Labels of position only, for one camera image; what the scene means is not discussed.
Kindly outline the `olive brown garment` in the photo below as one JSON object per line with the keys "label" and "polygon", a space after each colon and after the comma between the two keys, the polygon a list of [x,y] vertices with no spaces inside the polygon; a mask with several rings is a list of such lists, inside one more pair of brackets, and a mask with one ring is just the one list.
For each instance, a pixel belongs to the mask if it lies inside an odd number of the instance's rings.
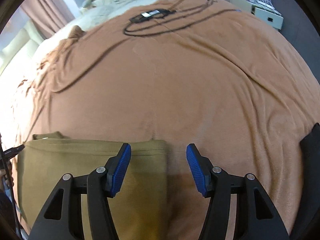
{"label": "olive brown garment", "polygon": [[18,156],[30,239],[165,239],[167,143],[36,135]]}

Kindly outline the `pink curtain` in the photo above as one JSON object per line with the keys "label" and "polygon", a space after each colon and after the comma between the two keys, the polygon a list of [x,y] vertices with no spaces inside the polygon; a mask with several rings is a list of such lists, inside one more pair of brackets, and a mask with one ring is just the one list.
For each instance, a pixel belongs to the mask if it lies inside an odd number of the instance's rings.
{"label": "pink curtain", "polygon": [[24,0],[21,9],[44,38],[50,38],[74,16],[63,0]]}

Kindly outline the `orange brown bed blanket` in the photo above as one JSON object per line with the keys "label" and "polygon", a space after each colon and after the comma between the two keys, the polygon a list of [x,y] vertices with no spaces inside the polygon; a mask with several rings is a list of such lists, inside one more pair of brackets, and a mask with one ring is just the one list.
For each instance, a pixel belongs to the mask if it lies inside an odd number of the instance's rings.
{"label": "orange brown bed blanket", "polygon": [[59,133],[73,140],[167,143],[165,239],[195,239],[207,201],[195,188],[190,143],[228,173],[257,176],[287,231],[303,187],[299,143],[319,122],[319,83],[276,30],[215,0],[140,26],[117,50],[68,85],[20,82],[20,141]]}

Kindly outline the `white storage rack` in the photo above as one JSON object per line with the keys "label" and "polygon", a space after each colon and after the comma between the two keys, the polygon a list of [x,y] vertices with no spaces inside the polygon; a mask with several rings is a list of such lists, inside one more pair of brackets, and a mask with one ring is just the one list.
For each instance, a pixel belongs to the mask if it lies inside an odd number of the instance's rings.
{"label": "white storage rack", "polygon": [[272,0],[229,0],[242,11],[253,14],[277,31],[283,26],[283,17],[272,4]]}

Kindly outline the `cream bear print bedding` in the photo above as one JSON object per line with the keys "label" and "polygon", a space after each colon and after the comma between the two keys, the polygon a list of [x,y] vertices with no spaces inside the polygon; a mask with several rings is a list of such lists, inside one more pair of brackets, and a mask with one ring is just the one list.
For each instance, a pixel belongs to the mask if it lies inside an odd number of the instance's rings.
{"label": "cream bear print bedding", "polygon": [[95,0],[83,14],[52,37],[43,39],[32,20],[1,50],[1,84],[41,82],[50,78],[66,85],[100,64],[124,42],[121,27],[128,19],[116,20],[132,8],[185,12],[183,0]]}

